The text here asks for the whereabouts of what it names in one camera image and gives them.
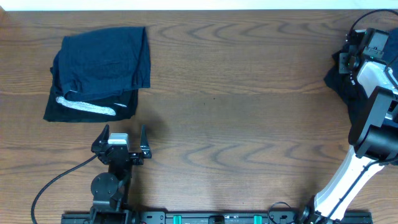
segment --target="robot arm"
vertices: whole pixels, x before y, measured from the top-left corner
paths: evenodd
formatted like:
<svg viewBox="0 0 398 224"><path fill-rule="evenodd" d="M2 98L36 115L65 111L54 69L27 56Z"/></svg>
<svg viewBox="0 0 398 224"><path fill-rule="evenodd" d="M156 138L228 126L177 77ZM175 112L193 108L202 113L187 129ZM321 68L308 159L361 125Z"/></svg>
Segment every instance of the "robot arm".
<svg viewBox="0 0 398 224"><path fill-rule="evenodd" d="M397 95L376 86L349 132L350 149L329 184L308 203L301 223L338 223L365 183L398 155Z"/></svg>
<svg viewBox="0 0 398 224"><path fill-rule="evenodd" d="M129 152L128 135L122 133L109 135L109 126L105 126L93 143L91 151L98 155L98 159L104 165L109 165L109 169L108 172L99 174L93 179L91 183L93 206L89 215L83 215L82 223L137 223L135 220L139 220L139 214L130 208L127 197L132 166L143 165L144 159L152 158L145 125L141 129L140 148L141 152ZM74 217L71 223L79 223L76 222L76 218Z"/></svg>

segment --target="white wall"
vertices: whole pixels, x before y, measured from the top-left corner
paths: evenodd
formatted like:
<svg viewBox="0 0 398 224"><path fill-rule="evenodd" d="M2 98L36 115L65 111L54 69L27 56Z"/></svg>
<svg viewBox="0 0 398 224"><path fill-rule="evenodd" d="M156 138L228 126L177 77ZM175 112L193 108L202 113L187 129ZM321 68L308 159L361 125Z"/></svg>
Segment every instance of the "white wall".
<svg viewBox="0 0 398 224"><path fill-rule="evenodd" d="M6 11L398 9L398 0L0 0Z"/></svg>

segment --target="black garment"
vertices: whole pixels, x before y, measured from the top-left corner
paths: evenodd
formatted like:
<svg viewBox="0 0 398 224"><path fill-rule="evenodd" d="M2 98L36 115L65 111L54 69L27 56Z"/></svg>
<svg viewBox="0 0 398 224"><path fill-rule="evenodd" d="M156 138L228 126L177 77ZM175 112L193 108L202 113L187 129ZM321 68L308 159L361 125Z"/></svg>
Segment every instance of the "black garment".
<svg viewBox="0 0 398 224"><path fill-rule="evenodd" d="M118 27L64 37L60 87L72 101L88 101L150 87L145 27Z"/></svg>
<svg viewBox="0 0 398 224"><path fill-rule="evenodd" d="M122 107L115 105L112 100L107 98L102 100L87 101L85 103L90 103L96 106L105 106L111 108L116 112L115 116L92 113L82 110L76 110L73 108L68 108L56 102L56 95L54 91L50 92L49 102L45 109L43 119L47 121L59 121L59 122L107 122L107 121L119 121L122 119L129 119L131 116L135 115L137 108L138 90L131 90L126 92L130 94L130 102L127 107Z"/></svg>
<svg viewBox="0 0 398 224"><path fill-rule="evenodd" d="M47 121L129 119L137 108L137 89L150 87L145 28L112 28L65 37L50 71L53 83L44 114Z"/></svg>
<svg viewBox="0 0 398 224"><path fill-rule="evenodd" d="M348 52L348 44L332 55L335 65L329 70L324 81L326 85L335 90L341 97L345 104L348 106L348 114L351 124L356 122L358 115L364 108L368 97L365 90L361 85L356 83L352 84L349 74L340 74L338 72L338 60L341 52ZM398 29L390 31L389 39L384 47L383 60L389 63L398 54ZM393 75L398 80L398 60L391 65ZM390 126L397 126L392 121L385 120L385 123Z"/></svg>

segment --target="folded clothing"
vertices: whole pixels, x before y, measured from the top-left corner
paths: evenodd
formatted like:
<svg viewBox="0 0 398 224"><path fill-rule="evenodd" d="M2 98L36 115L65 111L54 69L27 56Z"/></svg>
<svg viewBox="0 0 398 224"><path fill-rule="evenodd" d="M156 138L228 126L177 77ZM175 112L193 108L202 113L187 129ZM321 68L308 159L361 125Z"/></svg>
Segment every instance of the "folded clothing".
<svg viewBox="0 0 398 224"><path fill-rule="evenodd" d="M87 101L150 87L145 27L118 27L64 37L59 52L65 99Z"/></svg>
<svg viewBox="0 0 398 224"><path fill-rule="evenodd" d="M111 28L65 37L50 71L47 121L131 118L137 108L137 89L150 87L145 28Z"/></svg>

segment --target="wooden table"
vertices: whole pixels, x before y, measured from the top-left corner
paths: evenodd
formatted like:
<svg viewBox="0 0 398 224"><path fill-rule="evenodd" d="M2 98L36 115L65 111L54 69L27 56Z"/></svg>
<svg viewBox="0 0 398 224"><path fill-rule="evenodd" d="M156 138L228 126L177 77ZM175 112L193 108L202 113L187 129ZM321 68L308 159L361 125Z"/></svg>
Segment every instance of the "wooden table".
<svg viewBox="0 0 398 224"><path fill-rule="evenodd" d="M152 87L137 114L112 122L153 159L134 169L130 202L175 210L302 208L324 188L348 150L346 105L323 77L330 55L365 11L7 12L0 26L0 222L31 223L30 206L53 177L92 156L103 123L42 119L49 68L65 35L146 26ZM358 28L390 29L388 14ZM88 211L90 184L107 170L95 160L54 183L39 223ZM376 223L398 222L398 169L386 167L350 205Z"/></svg>

